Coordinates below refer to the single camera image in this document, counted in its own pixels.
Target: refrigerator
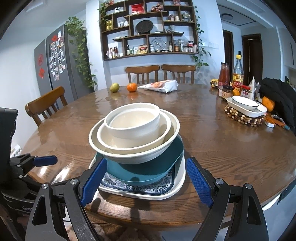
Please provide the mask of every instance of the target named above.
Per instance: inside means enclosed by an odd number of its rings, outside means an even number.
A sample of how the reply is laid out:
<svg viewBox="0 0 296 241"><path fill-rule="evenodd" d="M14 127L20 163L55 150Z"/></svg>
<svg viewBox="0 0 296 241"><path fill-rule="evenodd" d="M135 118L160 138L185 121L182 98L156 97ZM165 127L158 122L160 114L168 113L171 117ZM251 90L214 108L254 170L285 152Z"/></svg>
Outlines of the refrigerator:
<svg viewBox="0 0 296 241"><path fill-rule="evenodd" d="M86 86L83 75L76 69L75 56L78 55L78 50L70 40L75 43L75 38L62 25L35 48L35 69L41 96L62 86L66 101L71 103L94 91ZM57 106L63 107L60 99L57 100Z"/></svg>

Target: green vine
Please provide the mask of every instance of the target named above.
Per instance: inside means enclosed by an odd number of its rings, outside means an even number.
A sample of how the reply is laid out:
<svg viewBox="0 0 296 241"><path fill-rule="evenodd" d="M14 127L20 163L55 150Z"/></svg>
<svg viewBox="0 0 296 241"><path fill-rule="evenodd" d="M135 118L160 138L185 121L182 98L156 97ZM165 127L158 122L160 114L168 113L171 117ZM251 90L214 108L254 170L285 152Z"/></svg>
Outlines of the green vine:
<svg viewBox="0 0 296 241"><path fill-rule="evenodd" d="M109 4L110 4L109 1L105 1L100 4L101 7L98 9L99 13L100 13L100 18L101 18L101 21L98 21L98 22L100 22L101 25L104 25L107 20L106 19L106 9L109 6Z"/></svg>
<svg viewBox="0 0 296 241"><path fill-rule="evenodd" d="M89 66L92 65L89 63L87 57L87 45L86 45L86 28L83 27L83 22L77 17L69 17L69 21L65 23L67 30L70 36L75 38L75 42L70 39L69 42L77 46L78 55L74 56L76 62L76 68L83 76L83 80L88 88L93 88L96 85L96 82L93 81L92 77L95 77L95 74L91 74Z"/></svg>
<svg viewBox="0 0 296 241"><path fill-rule="evenodd" d="M197 39L198 39L198 54L197 55L193 55L193 60L195 61L195 66L197 68L197 70L200 70L200 68L202 66L209 66L208 63L205 63L203 62L203 55L206 55L206 54L209 54L210 56L211 53L209 51L205 51L203 46L202 46L202 39L200 38L200 35L201 33L204 33L203 30L200 29L200 24L198 23L198 20L200 19L200 16L197 16L197 14L195 14L195 18L196 18L196 31L197 31Z"/></svg>

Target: white food package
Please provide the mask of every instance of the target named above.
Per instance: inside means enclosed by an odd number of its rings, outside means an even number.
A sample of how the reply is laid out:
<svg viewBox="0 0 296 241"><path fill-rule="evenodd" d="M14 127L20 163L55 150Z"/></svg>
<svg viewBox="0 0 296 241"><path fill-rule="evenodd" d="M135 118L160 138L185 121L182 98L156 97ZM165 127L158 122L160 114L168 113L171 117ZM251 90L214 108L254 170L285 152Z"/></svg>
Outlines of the white food package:
<svg viewBox="0 0 296 241"><path fill-rule="evenodd" d="M154 90L158 92L168 93L168 92L177 90L177 87L178 87L178 83L176 80L164 80L164 81L159 81L152 84L139 86L138 89L142 88L147 90Z"/></svg>

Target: white bowl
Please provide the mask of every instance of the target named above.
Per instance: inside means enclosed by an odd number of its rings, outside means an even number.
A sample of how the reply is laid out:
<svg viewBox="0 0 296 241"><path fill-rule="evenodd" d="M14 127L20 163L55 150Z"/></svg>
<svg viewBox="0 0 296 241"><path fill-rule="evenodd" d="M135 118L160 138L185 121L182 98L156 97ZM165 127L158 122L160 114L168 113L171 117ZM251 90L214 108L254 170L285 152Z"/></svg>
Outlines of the white bowl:
<svg viewBox="0 0 296 241"><path fill-rule="evenodd" d="M89 133L89 144L91 147L101 153L104 157L116 161L118 163L122 164L139 164L139 163L144 163L147 161L150 161L156 157L158 157L161 153L163 153L169 145L173 142L173 140L176 138L177 134L179 133L180 130L180 122L177 119L176 116L174 116L172 113L166 111L166 110L161 110L161 112L164 112L167 114L167 116L171 120L171 127L169 132L164 138L163 144L161 144L158 147L155 147L151 150L140 152L140 153L135 153L135 154L114 154L112 153L112 150L109 150L108 148L105 148L100 142L98 141L97 138L97 132L100 128L100 126L104 123L104 119L99 121L95 126L91 129Z"/></svg>
<svg viewBox="0 0 296 241"><path fill-rule="evenodd" d="M232 96L231 98L235 104L245 108L246 110L253 110L259 106L258 103L246 97Z"/></svg>
<svg viewBox="0 0 296 241"><path fill-rule="evenodd" d="M150 103L133 103L111 111L104 123L110 135L130 140L121 148L131 148L148 144L159 137L159 119L158 106Z"/></svg>
<svg viewBox="0 0 296 241"><path fill-rule="evenodd" d="M132 148L120 148L120 146L126 145L127 142L129 142L128 139L120 139L117 137L113 137L110 135L108 129L105 126L105 123L103 123L97 133L98 141L106 148L112 150L114 154L133 154L133 153L139 153L147 150L151 150L163 143L163 140L170 130L171 127L171 121L170 118L167 116L167 114L160 112L160 120L159 120L159 132L158 137L156 140L141 145L138 147L132 147Z"/></svg>

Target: black jacket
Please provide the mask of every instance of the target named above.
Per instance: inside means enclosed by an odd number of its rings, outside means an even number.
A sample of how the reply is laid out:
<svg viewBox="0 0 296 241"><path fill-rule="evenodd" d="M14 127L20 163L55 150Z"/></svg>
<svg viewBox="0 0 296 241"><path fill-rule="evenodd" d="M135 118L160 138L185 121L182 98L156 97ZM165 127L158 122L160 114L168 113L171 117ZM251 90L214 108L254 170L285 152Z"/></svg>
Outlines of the black jacket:
<svg viewBox="0 0 296 241"><path fill-rule="evenodd" d="M274 112L283 118L284 122L295 134L296 124L296 92L293 88L277 79L265 78L259 81L260 96L266 96L275 101Z"/></svg>

